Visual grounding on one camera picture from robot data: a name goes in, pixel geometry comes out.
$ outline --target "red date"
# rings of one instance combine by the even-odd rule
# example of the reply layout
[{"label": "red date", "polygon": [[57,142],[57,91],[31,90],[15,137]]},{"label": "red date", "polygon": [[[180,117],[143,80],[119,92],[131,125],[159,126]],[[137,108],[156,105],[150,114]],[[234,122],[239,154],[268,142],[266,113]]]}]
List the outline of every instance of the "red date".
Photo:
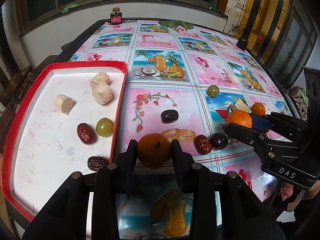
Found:
[{"label": "red date", "polygon": [[96,140],[96,135],[93,129],[85,122],[78,125],[77,133],[84,144],[91,144]]},{"label": "red date", "polygon": [[212,151],[212,146],[209,142],[209,139],[203,134],[200,134],[196,137],[195,147],[201,155],[208,154]]}]

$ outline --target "green leaf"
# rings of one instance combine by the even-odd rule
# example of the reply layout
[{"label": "green leaf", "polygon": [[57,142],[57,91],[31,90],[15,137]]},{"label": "green leaf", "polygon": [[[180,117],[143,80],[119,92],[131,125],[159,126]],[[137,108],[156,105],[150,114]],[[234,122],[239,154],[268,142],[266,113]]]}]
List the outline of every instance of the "green leaf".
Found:
[{"label": "green leaf", "polygon": [[177,27],[179,26],[180,21],[169,20],[169,21],[158,21],[158,23],[160,25],[162,25],[163,27],[169,27],[169,28],[174,29],[176,32],[179,32]]},{"label": "green leaf", "polygon": [[163,27],[169,27],[169,26],[167,25],[166,21],[158,21],[158,23],[159,23],[160,25],[162,25]]},{"label": "green leaf", "polygon": [[74,7],[77,7],[77,6],[79,6],[79,5],[77,5],[77,4],[69,4],[69,5],[67,5],[61,12],[62,12],[62,13],[66,13],[66,12],[69,11],[69,9],[72,9],[72,8],[74,8]]},{"label": "green leaf", "polygon": [[186,22],[184,22],[184,21],[180,21],[180,25],[181,25],[182,27],[184,27],[184,29],[186,30],[186,32],[194,27],[194,25],[193,25],[192,23],[186,23]]},{"label": "green leaf", "polygon": [[177,33],[179,32],[179,30],[176,27],[171,27],[172,29],[174,29]]}]

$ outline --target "human hand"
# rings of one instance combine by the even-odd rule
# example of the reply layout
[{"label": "human hand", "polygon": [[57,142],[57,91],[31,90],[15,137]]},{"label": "human hand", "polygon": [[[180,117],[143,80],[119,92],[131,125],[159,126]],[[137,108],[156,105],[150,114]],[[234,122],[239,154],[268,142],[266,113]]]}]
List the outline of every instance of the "human hand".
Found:
[{"label": "human hand", "polygon": [[[307,190],[302,199],[312,199],[314,198],[320,191],[320,181],[317,180],[315,184]],[[293,193],[293,185],[286,183],[284,187],[280,190],[282,200],[286,200],[286,198],[290,197]]]},{"label": "human hand", "polygon": [[291,197],[293,193],[293,185],[286,183],[283,188],[280,190],[282,201],[286,200],[286,198]]}]

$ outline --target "orange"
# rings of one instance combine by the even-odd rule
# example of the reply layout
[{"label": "orange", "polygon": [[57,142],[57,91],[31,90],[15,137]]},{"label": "orange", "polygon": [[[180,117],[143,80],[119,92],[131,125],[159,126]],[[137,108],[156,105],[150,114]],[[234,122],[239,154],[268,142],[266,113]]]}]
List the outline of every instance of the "orange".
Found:
[{"label": "orange", "polygon": [[227,124],[236,123],[248,128],[252,127],[252,119],[251,116],[243,110],[234,110],[229,114],[227,118]]},{"label": "orange", "polygon": [[159,169],[171,158],[170,141],[160,133],[146,134],[137,144],[137,154],[143,165]]},{"label": "orange", "polygon": [[266,113],[266,108],[262,103],[254,103],[251,107],[251,111],[255,115],[263,116]]}]

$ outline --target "red tray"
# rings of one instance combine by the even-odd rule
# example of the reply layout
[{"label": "red tray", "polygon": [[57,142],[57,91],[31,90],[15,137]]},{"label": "red tray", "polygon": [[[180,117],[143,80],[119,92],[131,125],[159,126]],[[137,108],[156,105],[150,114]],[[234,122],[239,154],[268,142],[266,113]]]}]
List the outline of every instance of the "red tray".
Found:
[{"label": "red tray", "polygon": [[[109,74],[114,96],[105,106],[94,101],[90,87],[90,79],[101,71]],[[127,72],[126,63],[119,61],[54,63],[32,84],[10,127],[2,164],[3,194],[26,219],[33,220],[73,171],[93,172],[87,167],[88,157],[112,160]],[[76,102],[68,115],[53,105],[59,94]],[[77,124],[95,127],[102,117],[113,119],[113,135],[83,144]]]}]

